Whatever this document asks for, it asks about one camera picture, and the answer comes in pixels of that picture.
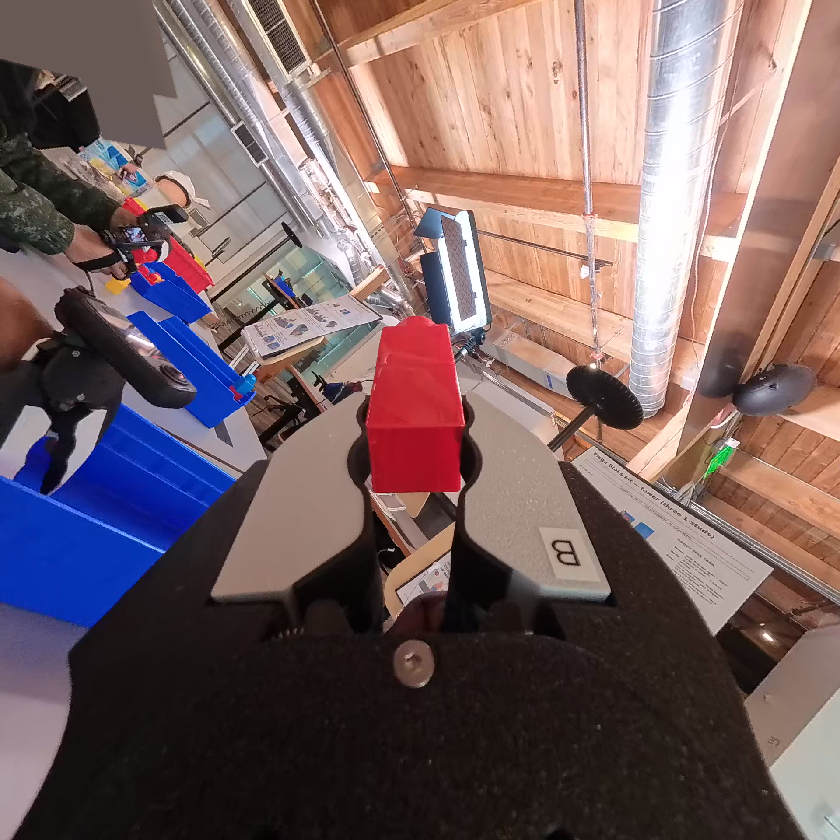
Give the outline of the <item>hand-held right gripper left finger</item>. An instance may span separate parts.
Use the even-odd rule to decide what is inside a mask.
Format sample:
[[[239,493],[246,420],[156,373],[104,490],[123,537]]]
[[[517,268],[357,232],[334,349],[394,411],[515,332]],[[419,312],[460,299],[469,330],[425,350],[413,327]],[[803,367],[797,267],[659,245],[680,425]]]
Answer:
[[[357,634],[382,630],[367,403],[352,394],[271,456],[211,591],[215,602],[278,602],[300,626],[312,604],[332,601]]]

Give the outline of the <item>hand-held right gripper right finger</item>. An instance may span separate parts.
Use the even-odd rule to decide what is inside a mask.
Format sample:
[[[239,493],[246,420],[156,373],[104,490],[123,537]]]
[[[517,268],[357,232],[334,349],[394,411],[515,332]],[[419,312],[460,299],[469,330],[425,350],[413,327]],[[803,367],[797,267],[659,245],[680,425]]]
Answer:
[[[611,586],[554,453],[482,396],[464,403],[447,631],[477,631],[500,602],[527,630],[549,604],[609,603]]]

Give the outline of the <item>large blue plastic bin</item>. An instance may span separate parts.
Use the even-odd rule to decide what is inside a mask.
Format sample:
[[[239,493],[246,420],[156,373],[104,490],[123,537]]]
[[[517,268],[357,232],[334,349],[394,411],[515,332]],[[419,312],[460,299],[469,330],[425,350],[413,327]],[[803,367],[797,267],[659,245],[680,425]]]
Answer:
[[[1,478],[1,601],[91,627],[235,483],[121,406],[101,442],[51,496],[46,439]]]

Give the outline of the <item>mega block instruction poster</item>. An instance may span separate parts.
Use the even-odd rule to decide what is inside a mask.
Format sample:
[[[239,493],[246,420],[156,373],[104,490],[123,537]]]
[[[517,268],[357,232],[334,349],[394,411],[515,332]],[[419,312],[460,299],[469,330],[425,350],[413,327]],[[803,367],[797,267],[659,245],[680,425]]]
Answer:
[[[681,583],[710,632],[717,634],[768,578],[771,567],[678,502],[631,474],[598,447],[572,465],[624,517]],[[414,598],[448,588],[450,524],[398,563],[384,582],[385,607],[395,618]]]

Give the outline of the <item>person's left hand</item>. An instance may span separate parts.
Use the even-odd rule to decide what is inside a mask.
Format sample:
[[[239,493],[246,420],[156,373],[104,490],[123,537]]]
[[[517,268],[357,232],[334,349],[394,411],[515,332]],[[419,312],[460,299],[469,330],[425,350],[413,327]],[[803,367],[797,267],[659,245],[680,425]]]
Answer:
[[[1,373],[12,371],[53,327],[26,296],[1,278]]]

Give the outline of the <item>small blue plastic bin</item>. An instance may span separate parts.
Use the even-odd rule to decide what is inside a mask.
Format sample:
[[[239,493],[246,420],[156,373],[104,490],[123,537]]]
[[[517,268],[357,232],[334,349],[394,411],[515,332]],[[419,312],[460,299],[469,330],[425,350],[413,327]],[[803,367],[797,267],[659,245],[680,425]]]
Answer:
[[[156,286],[151,286],[141,276],[139,270],[135,270],[130,275],[131,287],[142,298],[187,324],[197,322],[213,313],[205,300],[168,265],[160,261],[152,261],[147,265],[150,265],[152,270],[157,271],[164,281]]]

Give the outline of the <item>red plastic bin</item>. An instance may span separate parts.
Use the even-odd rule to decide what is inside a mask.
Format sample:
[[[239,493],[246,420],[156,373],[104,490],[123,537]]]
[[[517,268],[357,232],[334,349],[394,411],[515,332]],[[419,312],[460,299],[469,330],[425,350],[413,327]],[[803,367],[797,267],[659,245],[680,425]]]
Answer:
[[[170,267],[195,292],[201,292],[214,285],[214,280],[207,272],[201,261],[197,260],[193,252],[185,247],[171,229],[171,237],[166,255],[162,255],[162,262]]]

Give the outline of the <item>black floor lamp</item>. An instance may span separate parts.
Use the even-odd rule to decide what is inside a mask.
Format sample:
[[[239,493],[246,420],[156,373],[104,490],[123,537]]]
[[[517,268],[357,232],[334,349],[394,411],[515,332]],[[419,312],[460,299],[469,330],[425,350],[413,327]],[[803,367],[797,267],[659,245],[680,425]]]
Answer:
[[[575,366],[566,376],[571,397],[582,405],[578,412],[549,443],[556,453],[592,417],[619,430],[637,428],[644,420],[644,410],[635,394],[612,374],[587,365]]]
[[[207,294],[211,299],[219,298],[228,288],[248,277],[267,260],[277,256],[282,249],[300,246],[300,236],[299,232],[281,220],[268,226],[220,267],[207,267],[213,278],[213,285]]]

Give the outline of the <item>black studio light panel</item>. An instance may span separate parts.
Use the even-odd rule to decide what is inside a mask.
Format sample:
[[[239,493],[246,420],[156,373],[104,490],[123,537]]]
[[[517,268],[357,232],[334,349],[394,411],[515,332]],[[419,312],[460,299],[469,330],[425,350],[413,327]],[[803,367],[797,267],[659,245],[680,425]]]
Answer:
[[[434,244],[434,250],[420,256],[432,321],[453,334],[487,330],[492,313],[474,214],[429,207],[415,236]]]

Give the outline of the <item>white air vent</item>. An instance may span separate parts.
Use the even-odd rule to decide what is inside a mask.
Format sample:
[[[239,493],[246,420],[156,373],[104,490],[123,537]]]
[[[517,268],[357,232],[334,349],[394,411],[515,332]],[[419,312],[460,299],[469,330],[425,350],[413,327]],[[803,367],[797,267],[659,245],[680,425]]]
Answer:
[[[238,122],[230,128],[231,134],[236,138],[247,156],[252,161],[253,165],[260,168],[268,161],[268,154],[263,146],[257,140],[256,136],[252,134],[249,126],[243,122]]]
[[[289,81],[312,63],[309,53],[282,1],[245,1],[248,15],[257,27],[284,78]]]

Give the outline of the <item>metal ceiling pipe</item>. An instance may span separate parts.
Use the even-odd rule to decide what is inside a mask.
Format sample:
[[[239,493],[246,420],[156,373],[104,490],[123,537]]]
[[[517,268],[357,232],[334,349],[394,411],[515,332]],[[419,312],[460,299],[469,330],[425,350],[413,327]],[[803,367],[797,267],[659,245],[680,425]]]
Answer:
[[[577,68],[577,89],[581,128],[581,160],[582,160],[582,188],[584,236],[586,246],[587,277],[590,289],[592,352],[591,367],[601,370],[606,354],[600,333],[599,312],[602,307],[602,281],[600,279],[604,268],[608,268],[595,252],[595,213],[594,192],[592,179],[592,133],[590,125],[590,85],[587,59],[587,32],[585,22],[585,1],[574,1],[574,34]]]

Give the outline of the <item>large silver ventilation duct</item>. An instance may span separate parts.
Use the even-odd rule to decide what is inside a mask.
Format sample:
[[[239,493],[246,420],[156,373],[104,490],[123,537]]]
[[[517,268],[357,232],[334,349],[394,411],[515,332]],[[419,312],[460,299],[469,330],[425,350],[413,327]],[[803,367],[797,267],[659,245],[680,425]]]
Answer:
[[[665,405],[743,2],[653,5],[628,386]]]

